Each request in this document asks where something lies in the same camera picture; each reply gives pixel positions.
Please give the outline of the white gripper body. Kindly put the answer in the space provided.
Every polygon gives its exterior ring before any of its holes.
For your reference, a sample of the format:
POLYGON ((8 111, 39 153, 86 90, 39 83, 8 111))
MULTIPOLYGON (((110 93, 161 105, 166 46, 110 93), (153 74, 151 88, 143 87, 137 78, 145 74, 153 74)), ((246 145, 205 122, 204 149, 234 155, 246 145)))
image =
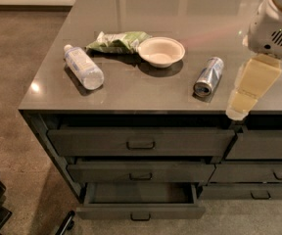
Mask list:
POLYGON ((243 44, 255 53, 282 59, 282 0, 263 0, 243 44))

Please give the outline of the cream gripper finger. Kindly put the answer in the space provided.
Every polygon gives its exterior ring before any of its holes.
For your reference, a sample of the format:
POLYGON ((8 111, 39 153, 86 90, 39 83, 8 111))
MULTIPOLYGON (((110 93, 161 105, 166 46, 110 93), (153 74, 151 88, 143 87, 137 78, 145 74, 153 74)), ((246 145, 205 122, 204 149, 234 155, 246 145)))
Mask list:
POLYGON ((233 120, 243 120, 281 72, 280 61, 276 58, 264 54, 250 58, 238 70, 226 115, 233 120))

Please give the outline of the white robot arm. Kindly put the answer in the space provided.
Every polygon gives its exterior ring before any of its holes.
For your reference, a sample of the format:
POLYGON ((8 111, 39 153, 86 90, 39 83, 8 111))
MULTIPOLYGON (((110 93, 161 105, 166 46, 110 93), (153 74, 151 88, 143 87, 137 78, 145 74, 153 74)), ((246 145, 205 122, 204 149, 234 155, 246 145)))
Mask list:
POLYGON ((244 119, 280 76, 282 61, 282 0, 263 0, 244 43, 255 53, 238 70, 226 115, 244 119))

